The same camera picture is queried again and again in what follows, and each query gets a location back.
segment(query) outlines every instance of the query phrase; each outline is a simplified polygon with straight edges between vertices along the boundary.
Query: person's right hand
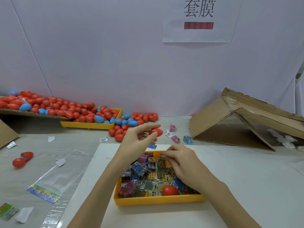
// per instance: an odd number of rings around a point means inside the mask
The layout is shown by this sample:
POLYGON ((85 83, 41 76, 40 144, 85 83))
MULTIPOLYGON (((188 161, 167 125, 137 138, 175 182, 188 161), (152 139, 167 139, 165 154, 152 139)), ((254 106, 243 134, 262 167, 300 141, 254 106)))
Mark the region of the person's right hand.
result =
POLYGON ((199 160, 192 149, 184 145, 172 145, 161 152, 172 165, 176 176, 186 185, 202 193, 203 186, 213 175, 199 160))

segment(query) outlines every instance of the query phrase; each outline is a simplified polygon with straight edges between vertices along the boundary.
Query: wall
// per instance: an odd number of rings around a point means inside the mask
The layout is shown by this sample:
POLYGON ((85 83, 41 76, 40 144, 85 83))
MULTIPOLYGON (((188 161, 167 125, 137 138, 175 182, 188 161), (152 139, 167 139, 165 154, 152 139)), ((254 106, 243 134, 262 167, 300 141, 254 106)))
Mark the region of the wall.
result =
POLYGON ((279 105, 304 51, 304 0, 243 0, 222 44, 162 43, 165 0, 12 3, 52 95, 128 113, 191 115, 224 87, 279 105))
POLYGON ((10 0, 0 0, 0 95, 9 91, 50 91, 10 0))

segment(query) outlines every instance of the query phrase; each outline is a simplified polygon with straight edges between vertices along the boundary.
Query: pile of eggs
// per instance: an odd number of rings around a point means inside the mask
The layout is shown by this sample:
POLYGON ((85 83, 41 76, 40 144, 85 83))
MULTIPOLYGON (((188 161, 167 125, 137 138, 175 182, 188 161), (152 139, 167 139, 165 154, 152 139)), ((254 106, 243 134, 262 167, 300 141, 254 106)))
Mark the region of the pile of eggs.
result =
POLYGON ((116 110, 105 105, 97 109, 93 102, 81 104, 52 96, 46 98, 31 91, 10 92, 0 98, 0 108, 66 117, 74 119, 73 122, 112 124, 118 116, 116 110))
POLYGON ((134 112, 132 115, 126 114, 123 118, 116 119, 116 126, 114 126, 114 129, 109 129, 109 135, 114 136, 116 141, 121 142, 129 128, 142 125, 148 121, 156 122, 157 120, 157 113, 140 114, 134 112))

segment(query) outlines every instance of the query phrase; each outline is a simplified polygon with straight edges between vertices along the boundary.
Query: clear plastic bag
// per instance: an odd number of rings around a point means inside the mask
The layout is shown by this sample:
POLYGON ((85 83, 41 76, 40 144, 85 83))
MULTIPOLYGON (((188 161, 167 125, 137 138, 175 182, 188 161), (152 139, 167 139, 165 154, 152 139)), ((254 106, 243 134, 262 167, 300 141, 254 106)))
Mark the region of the clear plastic bag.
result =
POLYGON ((50 203, 55 201, 86 170, 92 156, 68 155, 66 163, 55 165, 26 190, 50 203))

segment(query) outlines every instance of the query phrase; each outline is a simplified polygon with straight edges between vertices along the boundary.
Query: yellow tray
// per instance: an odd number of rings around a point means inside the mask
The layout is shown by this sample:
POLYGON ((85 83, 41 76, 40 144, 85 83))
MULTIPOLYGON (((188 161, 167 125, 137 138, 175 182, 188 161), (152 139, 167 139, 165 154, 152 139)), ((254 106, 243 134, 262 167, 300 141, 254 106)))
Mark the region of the yellow tray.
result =
MULTIPOLYGON (((111 109, 116 110, 118 112, 118 116, 116 119, 121 116, 121 109, 111 109)), ((87 128, 87 129, 101 129, 101 130, 109 130, 113 129, 115 126, 115 121, 112 124, 104 124, 104 123, 86 123, 86 122, 67 122, 65 119, 61 120, 60 123, 62 127, 72 127, 72 128, 87 128)))
MULTIPOLYGON (((146 151, 146 153, 153 152, 154 157, 159 157, 161 151, 146 151)), ((154 196, 154 197, 137 197, 137 198, 118 198, 120 191, 121 178, 116 183, 114 201, 117 206, 137 206, 148 204, 163 204, 163 203, 190 203, 201 202, 205 200, 205 197, 201 194, 194 195, 173 195, 173 196, 154 196)))

